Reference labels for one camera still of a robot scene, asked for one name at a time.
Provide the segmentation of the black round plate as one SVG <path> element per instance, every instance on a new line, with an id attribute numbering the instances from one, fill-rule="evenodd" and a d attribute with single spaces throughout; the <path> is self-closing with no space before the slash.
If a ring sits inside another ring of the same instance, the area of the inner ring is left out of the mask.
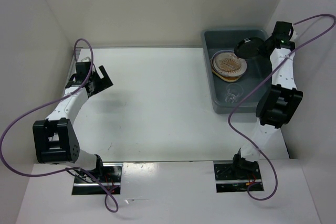
<path id="1" fill-rule="evenodd" d="M 250 37 L 240 41 L 234 48 L 234 54 L 241 59 L 251 59 L 259 55 L 259 47 L 264 40 L 258 37 Z"/>

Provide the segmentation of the clear smoky square dish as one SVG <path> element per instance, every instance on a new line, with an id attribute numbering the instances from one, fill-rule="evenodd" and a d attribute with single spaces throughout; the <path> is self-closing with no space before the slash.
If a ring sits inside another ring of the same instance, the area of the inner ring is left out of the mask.
<path id="1" fill-rule="evenodd" d="M 232 52 L 222 52 L 216 55 L 213 59 L 214 67 L 220 71 L 233 73 L 242 68 L 241 61 Z"/>

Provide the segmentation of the orange patterned round plate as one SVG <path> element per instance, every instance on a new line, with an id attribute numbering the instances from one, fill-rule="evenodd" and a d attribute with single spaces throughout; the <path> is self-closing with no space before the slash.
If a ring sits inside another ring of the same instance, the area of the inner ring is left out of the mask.
<path id="1" fill-rule="evenodd" d="M 238 58 L 233 51 L 221 50 L 211 58 L 213 70 L 222 77 L 238 78 L 245 74 L 247 62 Z"/>

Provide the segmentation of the woven bamboo pattern tray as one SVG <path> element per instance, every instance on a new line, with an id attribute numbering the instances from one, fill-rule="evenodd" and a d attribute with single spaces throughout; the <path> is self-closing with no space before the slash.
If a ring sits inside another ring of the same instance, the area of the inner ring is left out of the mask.
<path id="1" fill-rule="evenodd" d="M 246 72 L 247 69 L 246 63 L 243 62 L 241 62 L 241 69 L 233 73 L 220 71 L 217 67 L 214 67 L 213 60 L 211 60 L 211 66 L 212 66 L 212 72 L 216 74 L 218 77 L 220 77 L 222 80 L 227 82 L 237 81 Z"/>

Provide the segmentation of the clear plastic cup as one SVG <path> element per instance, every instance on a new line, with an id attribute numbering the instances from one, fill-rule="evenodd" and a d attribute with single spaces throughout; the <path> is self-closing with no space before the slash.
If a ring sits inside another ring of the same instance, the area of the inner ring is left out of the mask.
<path id="1" fill-rule="evenodd" d="M 243 94 L 244 89 L 239 84 L 230 83 L 226 87 L 224 101 L 226 103 L 236 103 Z"/>

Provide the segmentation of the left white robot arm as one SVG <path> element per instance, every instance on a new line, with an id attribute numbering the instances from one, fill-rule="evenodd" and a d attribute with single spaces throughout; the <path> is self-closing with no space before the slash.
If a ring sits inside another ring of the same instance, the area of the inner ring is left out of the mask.
<path id="1" fill-rule="evenodd" d="M 105 175 L 103 161 L 99 155 L 80 148 L 73 128 L 81 107 L 88 99 L 113 86 L 104 66 L 99 66 L 103 77 L 95 69 L 89 72 L 90 66 L 90 61 L 76 63 L 76 72 L 65 86 L 65 99 L 44 120 L 35 121 L 33 136 L 39 163 L 83 168 L 88 178 L 99 182 Z"/>

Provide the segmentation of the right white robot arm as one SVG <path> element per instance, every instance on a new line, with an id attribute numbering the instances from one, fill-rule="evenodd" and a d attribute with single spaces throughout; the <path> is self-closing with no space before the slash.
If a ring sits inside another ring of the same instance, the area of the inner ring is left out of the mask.
<path id="1" fill-rule="evenodd" d="M 234 155 L 230 172 L 235 178 L 243 178 L 248 172 L 256 170 L 260 151 L 270 138 L 290 121 L 303 98 L 303 93 L 297 90 L 293 78 L 293 34 L 291 23 L 276 22 L 267 40 L 258 37 L 247 38 L 239 42 L 234 49 L 238 58 L 266 59 L 274 71 L 271 86 L 257 105 L 257 123 L 250 137 L 252 142 L 244 145 Z"/>

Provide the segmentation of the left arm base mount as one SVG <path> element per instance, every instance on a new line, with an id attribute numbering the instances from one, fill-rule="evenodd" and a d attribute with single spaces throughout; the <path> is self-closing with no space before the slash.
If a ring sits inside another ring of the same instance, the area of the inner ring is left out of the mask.
<path id="1" fill-rule="evenodd" d="M 122 177 L 122 163 L 103 163 L 101 174 L 89 171 L 106 190 L 113 195 L 121 193 L 121 177 Z M 106 192 L 96 183 L 90 176 L 83 171 L 75 169 L 69 171 L 74 177 L 72 192 L 74 196 L 81 195 L 104 195 Z"/>

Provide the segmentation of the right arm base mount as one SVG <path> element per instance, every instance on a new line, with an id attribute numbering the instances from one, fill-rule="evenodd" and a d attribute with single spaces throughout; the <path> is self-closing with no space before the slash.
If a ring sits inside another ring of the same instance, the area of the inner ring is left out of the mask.
<path id="1" fill-rule="evenodd" d="M 264 191 L 258 162 L 246 161 L 240 151 L 231 161 L 213 161 L 217 193 Z"/>

